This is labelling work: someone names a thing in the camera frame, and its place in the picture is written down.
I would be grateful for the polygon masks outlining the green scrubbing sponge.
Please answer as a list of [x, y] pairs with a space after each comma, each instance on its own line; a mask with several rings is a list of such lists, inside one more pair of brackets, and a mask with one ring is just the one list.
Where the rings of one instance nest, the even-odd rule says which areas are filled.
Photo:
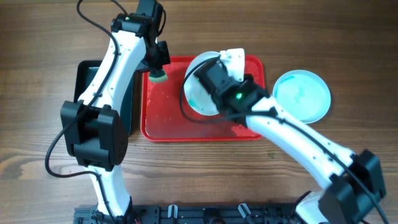
[[149, 80], [152, 83], [164, 82], [167, 79], [168, 79], [168, 76], [167, 76], [165, 70], [163, 70], [163, 69], [155, 70], [155, 71], [149, 73]]

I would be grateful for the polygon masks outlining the white plate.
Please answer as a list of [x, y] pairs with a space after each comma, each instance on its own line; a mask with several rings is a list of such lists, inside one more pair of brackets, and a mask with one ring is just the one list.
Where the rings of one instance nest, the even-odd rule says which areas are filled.
[[[219, 56], [219, 52], [208, 51], [196, 56], [189, 64], [185, 76], [192, 71], [200, 62]], [[190, 107], [197, 113], [204, 116], [219, 114], [216, 105], [213, 103], [210, 94], [201, 86], [197, 77], [192, 73], [183, 86], [186, 100]]]

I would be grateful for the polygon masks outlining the light blue plate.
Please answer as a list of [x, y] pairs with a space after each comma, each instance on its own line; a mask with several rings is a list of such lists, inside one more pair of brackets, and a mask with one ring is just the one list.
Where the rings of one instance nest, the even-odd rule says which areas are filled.
[[328, 85], [308, 70], [291, 70], [280, 76], [272, 95], [292, 116], [306, 124], [321, 120], [331, 108]]

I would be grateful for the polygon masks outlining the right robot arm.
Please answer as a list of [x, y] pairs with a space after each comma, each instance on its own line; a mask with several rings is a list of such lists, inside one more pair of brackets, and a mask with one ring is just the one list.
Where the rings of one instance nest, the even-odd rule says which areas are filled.
[[386, 186], [378, 157], [369, 150], [355, 154], [286, 112], [276, 99], [221, 57], [202, 60], [187, 71], [186, 80], [204, 89], [220, 118], [267, 138], [301, 164], [321, 187], [310, 192], [294, 212], [305, 223], [359, 223], [375, 209], [388, 219], [379, 202]]

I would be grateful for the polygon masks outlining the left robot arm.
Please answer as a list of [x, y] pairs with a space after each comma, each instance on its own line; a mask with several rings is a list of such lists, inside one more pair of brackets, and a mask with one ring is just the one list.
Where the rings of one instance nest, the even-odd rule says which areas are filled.
[[92, 81], [61, 108], [67, 151], [84, 167], [82, 173], [90, 175], [98, 198], [94, 208], [76, 209], [77, 223], [137, 222], [121, 167], [129, 131], [120, 113], [134, 74], [148, 72], [155, 82], [167, 78], [167, 43], [157, 40], [165, 20], [157, 1], [139, 1], [135, 13], [123, 12], [113, 19], [105, 32], [110, 37], [106, 55]]

